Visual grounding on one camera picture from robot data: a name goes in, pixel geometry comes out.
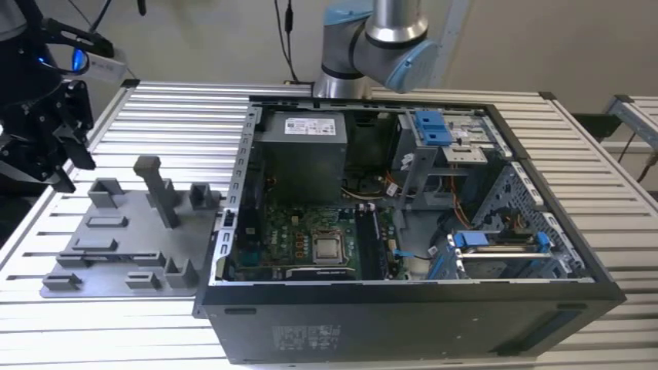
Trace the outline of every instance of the metal rail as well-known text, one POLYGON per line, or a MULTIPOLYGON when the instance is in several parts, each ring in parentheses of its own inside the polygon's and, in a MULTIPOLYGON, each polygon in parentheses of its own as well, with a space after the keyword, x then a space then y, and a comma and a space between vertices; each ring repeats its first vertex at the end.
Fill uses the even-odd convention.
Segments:
POLYGON ((651 148, 658 150, 658 97, 615 96, 606 112, 615 114, 651 148))

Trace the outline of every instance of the aluminum table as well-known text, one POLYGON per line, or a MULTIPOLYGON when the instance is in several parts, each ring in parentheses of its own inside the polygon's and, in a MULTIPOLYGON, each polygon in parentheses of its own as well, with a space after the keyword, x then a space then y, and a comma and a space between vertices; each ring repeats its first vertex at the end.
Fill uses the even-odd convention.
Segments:
MULTIPOLYGON (((223 193, 250 95, 306 96, 307 86, 142 82, 123 87, 90 133, 98 169, 67 165, 78 191, 48 189, 0 250, 0 365, 21 370, 288 368, 234 366, 194 298, 46 299, 42 278, 55 264, 91 203, 98 177, 143 189, 132 172, 140 154, 159 155, 176 188, 212 184, 223 193)), ((658 368, 658 205, 557 100, 538 93, 383 89, 375 99, 493 103, 551 191, 627 294, 629 301, 537 361, 459 360, 298 364, 298 368, 658 368)))

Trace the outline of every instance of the sticker label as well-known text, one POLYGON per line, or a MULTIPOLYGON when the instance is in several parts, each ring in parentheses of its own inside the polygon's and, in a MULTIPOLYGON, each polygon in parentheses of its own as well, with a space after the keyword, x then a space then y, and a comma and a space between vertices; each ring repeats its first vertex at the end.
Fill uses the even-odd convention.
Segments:
POLYGON ((331 118, 288 118, 287 135, 335 135, 336 123, 331 118))
POLYGON ((279 351, 334 350, 340 325, 272 326, 272 334, 279 351))
POLYGON ((389 188, 387 188, 389 196, 394 197, 397 192, 398 192, 398 186, 394 183, 391 183, 391 185, 389 185, 389 188))

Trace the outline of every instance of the black cable cord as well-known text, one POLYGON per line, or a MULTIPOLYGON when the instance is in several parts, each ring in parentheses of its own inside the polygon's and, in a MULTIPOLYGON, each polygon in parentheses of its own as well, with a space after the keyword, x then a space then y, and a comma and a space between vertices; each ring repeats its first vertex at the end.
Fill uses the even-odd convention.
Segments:
POLYGON ((103 4, 103 8, 100 9, 99 16, 96 17, 96 20, 94 21, 92 26, 90 28, 91 33, 96 32, 96 29, 99 28, 100 22, 103 21, 103 18, 106 17, 107 9, 108 9, 111 3, 112 3, 112 0, 106 0, 106 3, 103 4))
POLYGON ((299 82, 298 74, 295 73, 295 66, 292 64, 292 46, 290 43, 290 34, 292 33, 292 24, 294 24, 294 12, 292 12, 292 0, 288 0, 288 7, 286 9, 286 17, 284 17, 284 30, 286 30, 286 40, 288 42, 288 63, 290 70, 292 72, 292 77, 295 82, 299 82))
POLYGON ((642 180, 645 180, 645 177, 647 176, 647 173, 649 173, 649 169, 651 168, 651 165, 647 164, 645 166, 645 168, 642 169, 642 173, 639 174, 639 177, 638 177, 638 182, 641 183, 642 180))
POLYGON ((625 149, 621 151, 619 159, 617 160, 621 163, 621 160, 625 158, 626 150, 629 150, 630 143, 634 141, 635 133, 630 136, 629 142, 626 143, 625 149))
POLYGON ((292 76, 292 80, 298 81, 298 75, 295 75, 295 71, 292 68, 292 63, 290 62, 288 54, 286 53, 286 45, 284 45, 284 34, 280 29, 280 11, 279 11, 279 1, 275 0, 275 10, 276 10, 276 25, 279 29, 279 41, 280 41, 280 52, 284 54, 286 64, 288 64, 290 75, 292 76))
POLYGON ((90 21, 90 18, 84 15, 83 11, 80 10, 79 6, 75 4, 74 0, 68 0, 71 6, 75 8, 80 16, 84 18, 84 22, 91 26, 92 22, 90 21))

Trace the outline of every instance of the motherboard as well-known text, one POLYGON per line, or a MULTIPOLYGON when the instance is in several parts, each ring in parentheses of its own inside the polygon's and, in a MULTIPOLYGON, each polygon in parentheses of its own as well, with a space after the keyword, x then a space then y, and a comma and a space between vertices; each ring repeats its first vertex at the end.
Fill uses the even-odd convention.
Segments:
POLYGON ((373 270, 378 278, 395 278, 402 262, 393 253, 397 231, 391 210, 360 206, 268 205, 262 247, 239 250, 235 279, 362 280, 373 270))

